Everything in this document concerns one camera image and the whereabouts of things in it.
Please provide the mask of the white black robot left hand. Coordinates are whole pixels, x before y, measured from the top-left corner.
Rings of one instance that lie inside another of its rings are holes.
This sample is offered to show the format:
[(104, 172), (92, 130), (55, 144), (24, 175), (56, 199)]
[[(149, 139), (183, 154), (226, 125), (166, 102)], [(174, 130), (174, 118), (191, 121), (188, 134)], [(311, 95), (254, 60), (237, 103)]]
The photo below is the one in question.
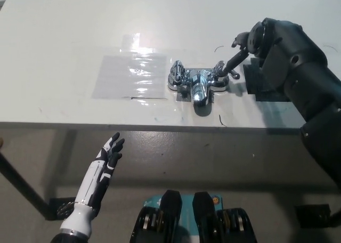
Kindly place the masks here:
[(112, 179), (125, 139), (115, 133), (91, 162), (79, 187), (74, 210), (62, 222), (60, 232), (51, 242), (88, 242), (92, 221), (101, 208), (101, 201)]

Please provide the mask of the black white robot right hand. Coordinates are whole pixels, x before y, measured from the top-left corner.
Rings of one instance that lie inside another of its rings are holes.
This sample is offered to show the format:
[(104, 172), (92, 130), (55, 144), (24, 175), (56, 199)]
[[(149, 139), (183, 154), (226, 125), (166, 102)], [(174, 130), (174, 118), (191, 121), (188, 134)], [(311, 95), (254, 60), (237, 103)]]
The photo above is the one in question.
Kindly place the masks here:
[(245, 61), (250, 54), (256, 54), (261, 47), (264, 34), (265, 28), (261, 22), (255, 24), (251, 31), (239, 33), (232, 42), (231, 47), (239, 46), (240, 51), (224, 63), (223, 66), (219, 67), (218, 75), (220, 77), (231, 75), (233, 79), (239, 79), (240, 74), (234, 69)]

